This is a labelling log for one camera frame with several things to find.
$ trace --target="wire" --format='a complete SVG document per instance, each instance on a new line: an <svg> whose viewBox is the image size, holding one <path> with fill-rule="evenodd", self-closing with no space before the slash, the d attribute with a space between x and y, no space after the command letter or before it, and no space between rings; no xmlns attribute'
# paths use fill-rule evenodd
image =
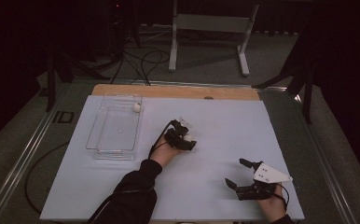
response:
<svg viewBox="0 0 360 224"><path fill-rule="evenodd" d="M23 186L23 192L25 193L25 198L26 198L26 201L28 202L28 204L32 207L33 210L36 211L37 214L41 214L41 210L38 209L33 203L32 203L32 200L30 199L29 197L29 193L28 193L28 185L29 185L29 178L30 178L30 175L32 173L32 171L35 169L35 167L37 166L38 163L40 163L42 160L44 160L49 154L51 154L52 152L60 149L61 147L64 147L66 145L69 144L69 141L68 142L65 142L61 145L59 145L58 147L55 147L53 148L52 150L50 150L49 152L47 152L46 154L44 154L42 157L40 157L40 159L38 159L33 165L32 165L32 168L31 170L28 172L26 178L25 178L25 185Z"/></svg>
<svg viewBox="0 0 360 224"><path fill-rule="evenodd" d="M288 206L288 203L290 202L290 194L288 193L287 189L286 189L283 185L278 184L278 183L276 183L276 185L280 186L282 189L285 190L285 193L287 194L287 202L285 201L284 197L279 196L279 195L277 195L277 194L275 194L275 193L273 193L273 195L274 195L275 197L278 197L278 198L280 198L280 199L283 200L284 210L287 211L287 206Z"/></svg>
<svg viewBox="0 0 360 224"><path fill-rule="evenodd" d="M159 32L155 32L155 33L158 33L157 35L153 35L151 37L149 37L148 39L145 39L145 40L141 40L141 42L147 42L149 40L152 40L158 36L161 36L161 35L165 35L165 34L168 34L169 32L171 32L172 29L170 30L167 30L167 31L159 31ZM148 33L148 32L140 32L139 34L153 34L152 32Z"/></svg>
<svg viewBox="0 0 360 224"><path fill-rule="evenodd" d="M138 77L135 78L131 83L130 85L136 81L139 77L144 81L144 83L147 85L147 86L151 86L151 83L150 81L148 80L148 76L151 74L151 72L156 69L158 67L158 65L160 65L161 63L166 63L169 61L169 53L166 52L166 51L163 51L163 50L160 50L160 49L157 49L157 48L152 48L153 50L149 51L148 53L146 53L142 58L138 57L138 56L135 56L127 51L124 50L124 54L127 54L133 58L136 58L136 59L139 59L140 60L140 66L141 66L141 69L142 69L142 72L139 72L138 68L137 68L137 65L134 65L134 64L131 64L131 61L127 61L127 63L136 71L136 73L138 74ZM159 53L159 60L156 61L156 62L152 62L152 61L149 61L146 59L147 56L149 56L150 54L152 53L156 53L158 52ZM146 71L145 70L145 63L153 63L154 66Z"/></svg>
<svg viewBox="0 0 360 224"><path fill-rule="evenodd" d="M167 143L168 143L168 142L164 142L164 143L162 143L162 144L159 144L158 146L154 147L154 150L157 149L157 148L159 148L159 147L162 147L163 145L165 145L165 144L167 144Z"/></svg>
<svg viewBox="0 0 360 224"><path fill-rule="evenodd" d="M150 159L151 155L153 154L153 152L155 151L155 149L157 149L158 147L162 146L163 144L159 145L156 147L158 141L160 140L160 138L165 134L166 130L169 128L169 126L172 124L172 121L169 121L169 123L165 126L165 128L162 130L162 132L160 133L159 137L157 138L157 141L154 143L154 145L151 147L150 152L148 153L148 158Z"/></svg>
<svg viewBox="0 0 360 224"><path fill-rule="evenodd" d="M119 66L118 66L118 69L117 69L117 72L113 75L113 77L111 78L111 80L110 80L110 84L113 84L113 82L114 82L114 79L116 79L116 77L118 76L118 73L119 73L119 69L121 69L121 66L122 66L122 63L124 62L124 55L123 54L121 54L121 61L120 61L120 63L119 63Z"/></svg>

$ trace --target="transparent box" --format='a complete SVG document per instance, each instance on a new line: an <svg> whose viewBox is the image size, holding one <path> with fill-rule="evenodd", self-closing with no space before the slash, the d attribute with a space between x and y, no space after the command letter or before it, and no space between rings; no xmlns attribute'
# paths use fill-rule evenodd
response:
<svg viewBox="0 0 360 224"><path fill-rule="evenodd" d="M104 96L87 143L94 159L135 159L141 106L140 95Z"/></svg>

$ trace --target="black sleeve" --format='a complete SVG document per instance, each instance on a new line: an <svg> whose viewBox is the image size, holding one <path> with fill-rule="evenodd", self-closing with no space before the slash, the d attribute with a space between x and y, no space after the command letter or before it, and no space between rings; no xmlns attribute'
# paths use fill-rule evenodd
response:
<svg viewBox="0 0 360 224"><path fill-rule="evenodd" d="M156 161L142 161L138 171L124 175L89 223L148 224L157 201L154 183L160 172L162 167Z"/></svg>
<svg viewBox="0 0 360 224"><path fill-rule="evenodd" d="M271 224L294 224L289 215L285 215L282 218L272 222Z"/></svg>

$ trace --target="table leg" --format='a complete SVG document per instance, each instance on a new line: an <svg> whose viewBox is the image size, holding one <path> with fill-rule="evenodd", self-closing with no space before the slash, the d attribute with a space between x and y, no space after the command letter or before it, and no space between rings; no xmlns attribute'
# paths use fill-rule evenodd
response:
<svg viewBox="0 0 360 224"><path fill-rule="evenodd" d="M242 75L248 77L250 75L249 67L247 65L246 56L244 55L244 51L246 50L247 42L249 41L250 34L252 33L253 25L256 19L256 13L258 11L259 5L254 5L252 14L249 17L249 21L247 22L246 31L244 32L244 40L241 46L238 46L238 55L239 62L241 64Z"/></svg>
<svg viewBox="0 0 360 224"><path fill-rule="evenodd" d="M177 0L173 0L172 48L169 58L169 71L176 70L177 61Z"/></svg>

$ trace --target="white tabletop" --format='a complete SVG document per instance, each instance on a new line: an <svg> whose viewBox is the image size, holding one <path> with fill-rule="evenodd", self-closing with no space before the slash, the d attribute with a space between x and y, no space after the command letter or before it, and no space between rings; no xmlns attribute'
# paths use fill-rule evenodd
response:
<svg viewBox="0 0 360 224"><path fill-rule="evenodd" d="M86 144L103 96L85 103L72 140L41 214L47 220L86 220L140 162L165 125L183 117L198 142L177 156L156 180L158 201L152 220L223 221L264 219L255 201L238 201L225 178L239 186L253 183L253 169L239 158L264 161L288 174L282 151L261 101L144 98L135 161L95 160ZM288 214L304 219L291 182Z"/></svg>

